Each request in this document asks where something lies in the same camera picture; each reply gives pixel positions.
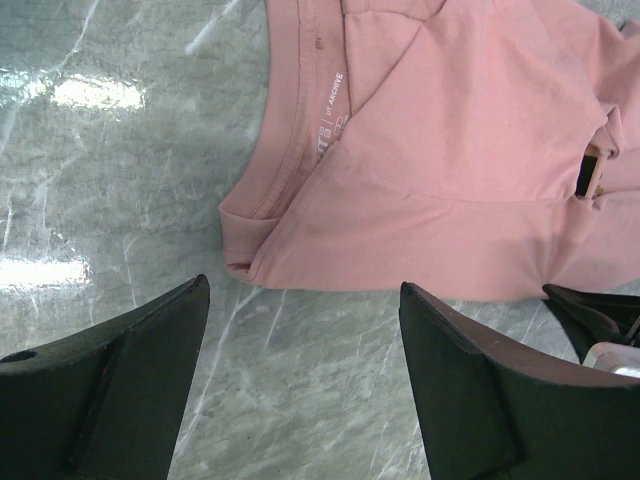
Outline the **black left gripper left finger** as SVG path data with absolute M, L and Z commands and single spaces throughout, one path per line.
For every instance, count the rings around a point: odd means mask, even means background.
M 4 479 L 165 479 L 207 324 L 199 275 L 1 360 Z

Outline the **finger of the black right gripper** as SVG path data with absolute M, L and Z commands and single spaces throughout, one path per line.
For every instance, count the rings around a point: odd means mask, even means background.
M 542 287 L 545 305 L 560 322 L 581 363 L 597 343 L 639 347 L 639 297 Z

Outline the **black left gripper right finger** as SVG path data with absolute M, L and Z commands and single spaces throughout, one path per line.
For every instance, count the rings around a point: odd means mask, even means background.
M 635 479 L 639 382 L 570 363 L 419 286 L 399 322 L 434 479 Z

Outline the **pink printed t-shirt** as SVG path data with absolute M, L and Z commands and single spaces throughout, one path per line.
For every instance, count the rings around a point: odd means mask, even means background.
M 639 25 L 575 1 L 270 1 L 228 272 L 453 300 L 639 276 Z

